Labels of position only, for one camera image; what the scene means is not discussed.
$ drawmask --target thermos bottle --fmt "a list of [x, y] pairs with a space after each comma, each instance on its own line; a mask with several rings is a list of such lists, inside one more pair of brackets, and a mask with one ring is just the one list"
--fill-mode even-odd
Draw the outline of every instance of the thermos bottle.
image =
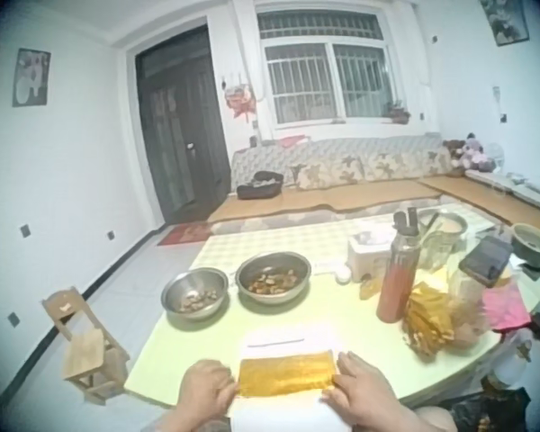
[[409, 220], [403, 211], [394, 213], [396, 237], [391, 243], [391, 256], [386, 266], [376, 315], [387, 323], [398, 322], [404, 316], [420, 256], [418, 215], [408, 209]]

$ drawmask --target window frame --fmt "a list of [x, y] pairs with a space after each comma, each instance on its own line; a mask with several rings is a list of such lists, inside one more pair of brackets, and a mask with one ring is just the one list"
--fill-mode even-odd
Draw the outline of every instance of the window frame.
[[[258, 6], [256, 8], [256, 19], [258, 14], [267, 12], [288, 12], [300, 10], [330, 10], [358, 14], [372, 14], [376, 16], [380, 30], [382, 32], [382, 40], [360, 38], [356, 36], [335, 36], [335, 35], [316, 35], [316, 36], [286, 36], [279, 38], [260, 38], [260, 48], [262, 55], [263, 74], [265, 82], [265, 91], [268, 98], [270, 111], [272, 112], [272, 121], [276, 130], [300, 128], [305, 126], [325, 125], [325, 124], [345, 124], [345, 125], [366, 125], [366, 124], [385, 124], [392, 123], [392, 120], [386, 117], [347, 117], [346, 105], [344, 103], [344, 92], [340, 81], [340, 73], [334, 53], [334, 45], [351, 45], [358, 47], [378, 48], [384, 51], [385, 69], [388, 74], [391, 96], [393, 101], [402, 101], [405, 103], [405, 91], [403, 86], [403, 78], [400, 72], [398, 55], [395, 51], [390, 32], [390, 26], [386, 19], [386, 12], [380, 8], [374, 8], [367, 5], [356, 7], [348, 7], [347, 5], [335, 4], [269, 4], [266, 6]], [[266, 58], [266, 48], [280, 47], [286, 45], [303, 43], [323, 43], [326, 48], [328, 66], [330, 68], [330, 76], [332, 79], [332, 90], [334, 95], [334, 103], [336, 104], [336, 117], [332, 119], [318, 120], [303, 120], [290, 121], [287, 123], [279, 123], [275, 106], [275, 95], [272, 91], [272, 78], [268, 68], [268, 60]]]

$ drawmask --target light green table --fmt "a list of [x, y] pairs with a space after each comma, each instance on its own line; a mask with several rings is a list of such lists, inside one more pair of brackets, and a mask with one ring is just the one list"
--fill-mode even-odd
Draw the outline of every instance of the light green table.
[[[461, 213], [471, 230], [492, 225], [482, 216], [460, 204], [448, 204]], [[390, 215], [369, 220], [390, 220]], [[342, 220], [304, 227], [214, 236], [208, 240], [193, 266], [214, 266], [231, 273], [255, 253], [268, 250], [294, 250], [304, 254], [314, 269], [328, 262], [343, 262], [347, 236], [359, 230], [359, 220]], [[540, 279], [533, 283], [518, 276], [518, 286], [531, 311], [540, 300]], [[202, 323], [169, 321], [163, 315], [134, 365], [125, 388], [146, 400], [163, 405], [176, 404], [178, 387], [185, 370], [201, 358], [219, 359], [239, 368], [239, 344], [251, 330], [272, 325], [328, 320], [347, 349], [379, 367], [399, 398], [410, 400], [433, 392], [456, 376], [473, 371], [478, 362], [500, 342], [500, 335], [488, 332], [472, 349], [456, 354], [438, 353], [430, 364], [420, 361], [404, 343], [400, 324], [381, 323], [375, 316], [378, 297], [358, 300], [358, 286], [339, 286], [331, 274], [314, 275], [310, 289], [293, 307], [264, 308], [242, 301], [235, 288], [222, 314]]]

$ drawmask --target hand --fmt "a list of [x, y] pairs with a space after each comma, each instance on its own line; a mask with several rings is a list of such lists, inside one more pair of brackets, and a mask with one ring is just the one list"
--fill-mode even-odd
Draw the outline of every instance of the hand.
[[352, 352], [340, 353], [337, 366], [341, 374], [334, 375], [336, 387], [325, 390], [323, 400], [352, 426], [400, 430], [411, 411], [401, 406], [384, 375]]
[[238, 384], [228, 367], [216, 360], [200, 360], [184, 374], [178, 403], [165, 416], [160, 430], [190, 432], [224, 417], [237, 392]]

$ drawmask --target door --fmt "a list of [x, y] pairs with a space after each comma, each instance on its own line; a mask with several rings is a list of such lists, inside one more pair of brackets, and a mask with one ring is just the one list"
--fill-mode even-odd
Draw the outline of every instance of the door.
[[207, 29], [185, 37], [137, 58], [142, 131], [166, 223], [206, 220], [230, 190]]

